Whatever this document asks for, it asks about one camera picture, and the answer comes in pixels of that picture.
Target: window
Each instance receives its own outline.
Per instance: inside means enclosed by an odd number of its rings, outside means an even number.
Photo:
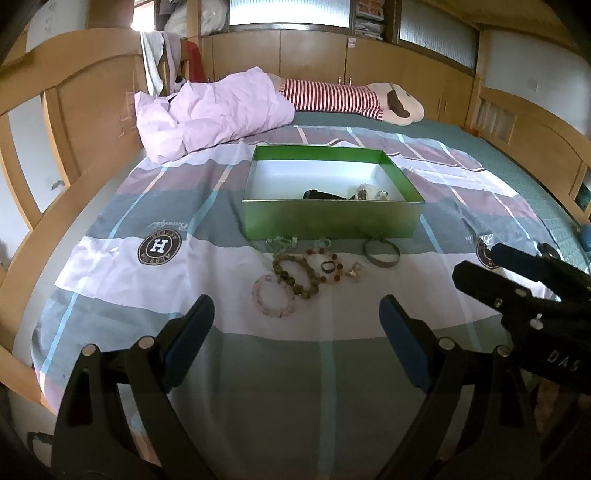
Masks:
[[[349,28],[349,0],[230,0],[230,25],[312,23]]]
[[[140,32],[152,31],[154,29],[154,2],[135,0],[135,5],[131,28]]]
[[[403,0],[400,40],[433,50],[471,70],[476,67],[478,30],[420,1]]]

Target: white wall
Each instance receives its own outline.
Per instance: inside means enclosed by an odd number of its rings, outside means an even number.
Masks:
[[[35,14],[27,35],[27,51],[50,37],[86,26],[88,0],[51,0]],[[22,170],[41,211],[63,189],[52,190],[60,179],[41,114],[41,101],[35,97],[9,113],[12,136]],[[12,200],[4,176],[0,175],[0,261],[8,263],[28,230]]]
[[[565,48],[494,31],[485,86],[534,102],[591,138],[591,67]]]

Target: bed sheet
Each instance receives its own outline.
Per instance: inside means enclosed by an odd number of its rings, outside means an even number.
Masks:
[[[378,148],[426,200],[412,238],[393,239],[402,257],[380,269],[363,240],[335,240],[345,267],[364,265],[359,281],[323,286],[282,319],[264,316],[252,286],[272,271],[265,242],[243,232],[241,200],[254,148],[318,144]],[[178,233],[162,264],[142,262],[154,232]],[[470,155],[443,143],[365,128],[289,125],[192,153],[163,166],[142,161],[74,248],[33,335],[35,370],[58,408],[87,343],[127,348],[156,335],[202,293],[216,316],[171,402],[214,471],[227,478],[372,478],[394,451],[424,398],[406,379],[378,319],[393,293],[410,316],[462,347],[491,351],[508,337],[493,310],[455,290],[453,267],[479,263],[479,239],[535,254],[554,242],[517,192]],[[304,252],[313,242],[299,242]],[[531,288],[539,284],[498,269]],[[141,431],[129,390],[131,425]],[[462,397],[464,413],[469,398]],[[461,415],[449,445],[461,432]]]

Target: logo on sheet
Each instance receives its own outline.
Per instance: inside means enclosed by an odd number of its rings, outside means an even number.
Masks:
[[[164,228],[144,239],[138,248],[138,260],[144,265],[170,262],[181,248],[183,239],[176,230]]]
[[[480,263],[486,268],[490,268],[491,270],[499,268],[499,266],[492,261],[491,249],[488,248],[486,241],[482,238],[479,238],[478,243],[476,244],[476,256],[478,257],[478,260],[480,260]]]

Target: ceiling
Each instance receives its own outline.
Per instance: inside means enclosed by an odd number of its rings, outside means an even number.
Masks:
[[[531,34],[578,50],[573,37],[543,0],[424,0],[478,27]]]

